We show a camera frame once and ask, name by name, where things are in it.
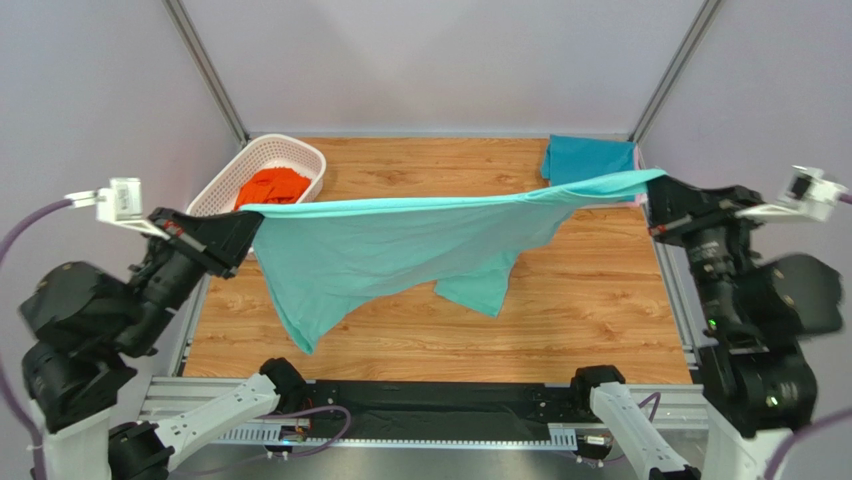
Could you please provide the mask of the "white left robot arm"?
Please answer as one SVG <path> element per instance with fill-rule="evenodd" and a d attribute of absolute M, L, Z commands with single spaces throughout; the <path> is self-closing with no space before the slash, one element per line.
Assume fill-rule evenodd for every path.
<path fill-rule="evenodd" d="M 120 280 L 87 262 L 50 271 L 19 308 L 36 342 L 22 373 L 43 419 L 50 479 L 165 479 L 222 434 L 295 411 L 306 383 L 270 359 L 229 393 L 159 422 L 110 423 L 131 358 L 153 356 L 177 310 L 208 276 L 234 277 L 263 221 L 259 213 L 194 217 L 158 208 L 143 222 L 146 252 Z"/>

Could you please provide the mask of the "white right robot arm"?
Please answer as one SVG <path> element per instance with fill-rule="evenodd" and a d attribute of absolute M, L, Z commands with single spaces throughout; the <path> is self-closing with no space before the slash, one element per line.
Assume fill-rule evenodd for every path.
<path fill-rule="evenodd" d="M 841 330 L 841 275 L 808 254 L 759 263 L 750 235 L 768 223 L 824 222 L 850 199 L 815 168 L 796 169 L 773 202 L 742 186 L 700 189 L 670 176 L 647 185 L 649 232 L 685 251 L 710 344 L 698 351 L 708 446 L 695 467 L 633 400 L 613 366 L 577 370 L 576 401 L 599 419 L 640 479 L 772 479 L 812 418 L 817 380 L 800 340 Z"/>

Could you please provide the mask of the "mint green t shirt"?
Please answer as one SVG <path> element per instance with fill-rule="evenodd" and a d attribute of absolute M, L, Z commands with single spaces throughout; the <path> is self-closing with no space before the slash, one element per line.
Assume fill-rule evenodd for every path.
<path fill-rule="evenodd" d="M 556 195 L 643 195 L 659 169 L 620 172 L 553 187 Z M 346 315 L 423 283 L 495 317 L 519 255 L 548 245 L 575 211 L 544 189 L 480 197 L 410 197 L 251 204 L 264 220 L 253 241 L 277 315 L 293 343 L 312 354 Z"/>

